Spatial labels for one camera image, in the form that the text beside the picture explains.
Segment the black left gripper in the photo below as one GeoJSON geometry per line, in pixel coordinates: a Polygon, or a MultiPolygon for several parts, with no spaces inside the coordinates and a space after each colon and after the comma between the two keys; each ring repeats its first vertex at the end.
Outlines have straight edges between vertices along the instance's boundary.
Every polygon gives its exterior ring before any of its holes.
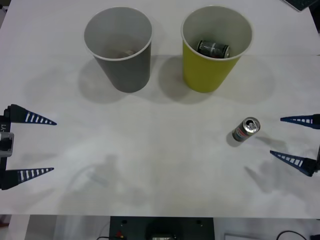
{"type": "Polygon", "coordinates": [[[5,170],[7,158],[12,155],[11,122],[19,124],[40,124],[56,126],[57,123],[42,115],[29,111],[17,104],[11,104],[0,117],[0,189],[8,190],[19,184],[37,178],[54,170],[48,168],[5,170]]]}

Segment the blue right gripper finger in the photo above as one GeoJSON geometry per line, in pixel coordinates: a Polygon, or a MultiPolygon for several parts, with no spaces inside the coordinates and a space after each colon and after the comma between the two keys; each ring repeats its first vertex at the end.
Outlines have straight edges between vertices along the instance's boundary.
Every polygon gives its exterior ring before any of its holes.
{"type": "Polygon", "coordinates": [[[301,125],[304,127],[319,129],[320,128],[320,114],[313,115],[297,115],[297,116],[287,116],[281,117],[281,122],[292,123],[301,125]]]}
{"type": "Polygon", "coordinates": [[[320,171],[320,153],[319,152],[317,154],[316,159],[290,155],[290,154],[281,153],[273,150],[270,150],[269,152],[271,155],[273,155],[277,159],[297,169],[298,171],[300,171],[301,173],[303,173],[308,177],[312,177],[314,173],[317,173],[320,171]]]}

